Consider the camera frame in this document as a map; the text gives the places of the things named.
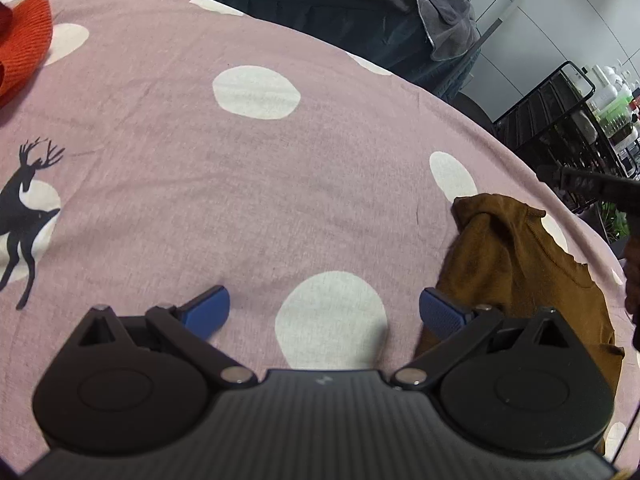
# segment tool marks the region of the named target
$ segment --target deer leg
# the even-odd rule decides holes
[[[22,310],[29,301],[29,295],[31,294],[31,287],[33,287],[33,281],[36,279],[36,260],[31,254],[31,249],[33,248],[33,241],[35,237],[29,236],[27,240],[20,241],[20,250],[22,251],[22,258],[24,259],[27,267],[29,267],[29,279],[27,280],[27,286],[22,293],[22,297],[18,304],[15,306],[16,310]]]
[[[15,266],[20,261],[20,256],[18,255],[18,235],[14,232],[9,233],[7,237],[6,251],[9,253],[9,261],[4,268],[4,273],[0,280],[0,290],[3,290],[6,284],[9,283],[11,273],[14,272]]]

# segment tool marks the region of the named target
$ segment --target white polka dot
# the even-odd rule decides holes
[[[566,243],[566,238],[564,237],[564,233],[558,225],[558,222],[556,222],[549,213],[542,217],[540,221],[542,222],[542,227],[545,228],[545,231],[553,237],[556,244],[558,244],[565,253],[568,253],[569,246]]]
[[[53,38],[44,65],[50,65],[80,48],[89,38],[89,31],[75,23],[59,23],[53,27]]]
[[[476,183],[466,168],[445,152],[433,152],[429,157],[431,174],[449,202],[459,196],[478,194]]]
[[[349,52],[347,52],[347,56],[351,57],[351,59],[354,59],[357,64],[359,64],[360,66],[363,66],[364,68],[369,70],[369,72],[373,72],[374,74],[379,74],[379,75],[392,75],[392,73],[389,72],[389,70],[382,68],[381,66],[378,66],[376,64],[373,64],[372,62],[367,61],[363,57],[356,56],[355,54],[351,54]]]
[[[254,119],[281,119],[296,109],[300,92],[287,78],[263,66],[236,66],[213,80],[223,110]]]
[[[60,209],[60,197],[56,190],[47,184],[39,180],[32,180],[29,190],[24,193],[20,188],[20,201],[30,209],[41,211],[52,211],[53,209]],[[33,247],[31,248],[31,254],[36,260],[36,264],[40,261],[45,251],[49,248],[49,242],[51,241],[51,235],[53,229],[56,226],[58,220],[58,213],[55,215],[44,227],[40,230],[35,240],[33,241]],[[9,262],[9,253],[6,250],[6,241],[8,234],[0,236],[0,276],[6,268],[6,264]],[[26,278],[29,275],[29,267],[25,263],[22,257],[22,250],[18,246],[18,254],[20,254],[20,262],[15,266],[11,276],[9,277],[9,283],[15,282]]]
[[[289,294],[276,316],[275,332],[292,368],[372,368],[386,339],[385,307],[358,276],[322,272]]]
[[[622,422],[616,422],[609,433],[607,433],[607,437],[604,442],[605,452],[604,458],[611,462],[613,460],[613,456],[618,450],[618,446],[622,441],[622,438],[625,436],[626,426],[622,424]]]
[[[624,285],[624,282],[622,281],[622,279],[620,278],[620,276],[618,276],[618,273],[611,269],[611,273],[613,274],[613,281],[616,282],[619,285]]]
[[[216,0],[189,0],[190,4],[195,4],[202,9],[212,10],[213,12],[219,12],[220,14],[233,14],[235,16],[244,16],[244,12],[229,7],[228,5],[221,4]]]

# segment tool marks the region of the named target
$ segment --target deer head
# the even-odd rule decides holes
[[[29,164],[29,153],[41,142],[48,141],[47,145],[47,157],[44,161],[42,158],[38,157],[33,161],[33,164]],[[51,145],[51,141],[49,139],[42,139],[38,137],[34,142],[27,141],[25,144],[20,146],[20,181],[22,184],[22,192],[26,193],[31,187],[31,181],[33,180],[36,171],[44,170],[45,168],[50,168],[54,164],[57,164],[62,160],[62,153],[65,151],[64,148],[58,149],[57,146]]]

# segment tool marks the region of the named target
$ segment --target metal screw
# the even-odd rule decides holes
[[[396,373],[396,381],[402,384],[413,384],[414,386],[427,380],[427,372],[419,368],[403,368]]]
[[[222,370],[220,377],[222,377],[227,383],[243,384],[251,380],[254,373],[243,366],[230,366]]]

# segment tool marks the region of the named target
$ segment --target dark blue fabric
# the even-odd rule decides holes
[[[246,14],[284,25],[370,60],[432,91],[461,58],[431,60],[432,47],[416,12],[382,0],[217,0]],[[444,94],[452,100],[473,65]]]

